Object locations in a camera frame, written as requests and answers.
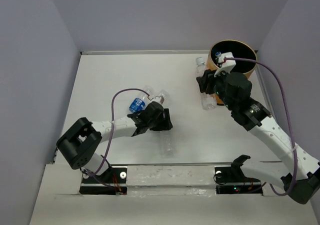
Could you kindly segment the metal rail back edge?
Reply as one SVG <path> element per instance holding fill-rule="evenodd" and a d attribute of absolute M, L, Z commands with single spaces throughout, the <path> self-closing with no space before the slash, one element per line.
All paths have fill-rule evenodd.
<path fill-rule="evenodd" d="M 163 54 L 208 54 L 209 50 L 101 50 L 81 51 L 81 55 L 163 55 Z"/>

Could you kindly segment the blue label plastic bottle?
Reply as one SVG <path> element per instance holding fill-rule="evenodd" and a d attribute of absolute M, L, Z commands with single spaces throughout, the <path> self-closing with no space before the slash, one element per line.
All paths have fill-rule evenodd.
<path fill-rule="evenodd" d="M 142 88 L 142 91 L 140 91 L 137 94 L 137 96 L 133 99 L 133 101 L 128 107 L 128 110 L 131 113 L 136 113 L 141 110 L 144 110 L 145 107 L 150 102 L 150 98 L 152 97 L 153 93 L 154 93 L 154 89 L 149 85 L 145 85 Z"/>

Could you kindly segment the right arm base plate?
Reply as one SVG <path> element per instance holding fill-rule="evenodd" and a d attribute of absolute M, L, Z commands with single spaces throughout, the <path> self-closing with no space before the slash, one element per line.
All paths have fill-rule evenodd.
<path fill-rule="evenodd" d="M 218 195 L 263 194 L 260 180 L 245 177 L 240 169 L 231 166 L 215 167 L 213 180 Z"/>

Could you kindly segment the orange cylindrical bin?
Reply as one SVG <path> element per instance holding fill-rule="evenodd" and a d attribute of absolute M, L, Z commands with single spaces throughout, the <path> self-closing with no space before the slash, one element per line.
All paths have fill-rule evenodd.
<path fill-rule="evenodd" d="M 221 54 L 231 52 L 235 58 L 251 59 L 255 61 L 257 60 L 256 51 L 253 50 L 249 45 L 241 41 L 226 39 L 215 43 L 211 47 L 204 70 L 212 70 L 215 72 L 218 69 L 216 62 L 216 53 L 218 52 Z M 231 72 L 242 73 L 248 80 L 255 68 L 256 64 L 253 62 L 236 61 L 236 65 Z"/>

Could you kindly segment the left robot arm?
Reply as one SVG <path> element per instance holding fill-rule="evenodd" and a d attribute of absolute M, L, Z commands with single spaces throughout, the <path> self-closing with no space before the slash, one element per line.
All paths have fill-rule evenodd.
<path fill-rule="evenodd" d="M 96 153 L 103 142 L 121 137 L 135 137 L 150 131 L 169 131 L 173 128 L 168 108 L 151 102 L 139 112 L 115 121 L 92 122 L 79 118 L 56 142 L 56 147 L 73 170 L 85 169 L 89 176 L 105 183 L 112 167 L 107 159 Z"/>

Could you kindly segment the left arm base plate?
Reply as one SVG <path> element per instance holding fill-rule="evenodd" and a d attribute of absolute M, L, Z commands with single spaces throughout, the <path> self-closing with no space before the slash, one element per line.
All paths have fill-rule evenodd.
<path fill-rule="evenodd" d="M 127 171 L 126 166 L 113 166 L 109 169 L 106 178 L 88 176 L 87 171 L 81 168 L 82 178 L 79 193 L 82 195 L 126 195 Z"/>

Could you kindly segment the metal rail front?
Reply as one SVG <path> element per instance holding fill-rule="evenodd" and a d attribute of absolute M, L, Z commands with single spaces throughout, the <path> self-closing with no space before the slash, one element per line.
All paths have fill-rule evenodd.
<path fill-rule="evenodd" d="M 111 163 L 113 167 L 115 166 L 229 166 L 232 162 L 182 162 L 182 163 Z"/>

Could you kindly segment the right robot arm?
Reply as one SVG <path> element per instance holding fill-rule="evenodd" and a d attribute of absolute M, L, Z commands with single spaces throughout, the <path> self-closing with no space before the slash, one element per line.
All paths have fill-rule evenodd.
<path fill-rule="evenodd" d="M 320 162 L 309 155 L 277 124 L 271 113 L 251 98 L 252 83 L 239 72 L 206 70 L 196 78 L 201 93 L 217 94 L 234 121 L 262 141 L 280 160 L 255 162 L 241 155 L 232 162 L 235 181 L 253 178 L 283 189 L 299 204 L 306 204 L 320 188 Z"/>

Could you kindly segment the clear bottle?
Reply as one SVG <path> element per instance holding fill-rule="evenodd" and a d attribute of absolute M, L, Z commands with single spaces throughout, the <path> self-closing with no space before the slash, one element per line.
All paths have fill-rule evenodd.
<path fill-rule="evenodd" d="M 163 97 L 163 103 L 162 103 L 162 105 L 163 105 L 164 107 L 168 107 L 168 106 L 171 105 L 171 103 L 172 103 L 172 98 L 171 98 L 170 94 L 169 94 L 166 90 L 164 90 L 164 89 L 160 90 L 159 93 L 158 93 L 158 95 Z"/>
<path fill-rule="evenodd" d="M 202 108 L 206 111 L 212 110 L 217 106 L 217 101 L 215 97 L 212 97 L 210 94 L 206 93 L 208 86 L 208 79 L 205 76 L 205 71 L 207 70 L 207 65 L 203 57 L 197 57 L 196 62 L 196 81 L 199 85 L 200 90 L 200 102 Z"/>
<path fill-rule="evenodd" d="M 164 158 L 173 158 L 177 155 L 175 137 L 170 130 L 160 132 L 160 150 Z"/>
<path fill-rule="evenodd" d="M 215 53 L 215 59 L 218 60 L 222 56 L 222 53 L 220 51 Z"/>

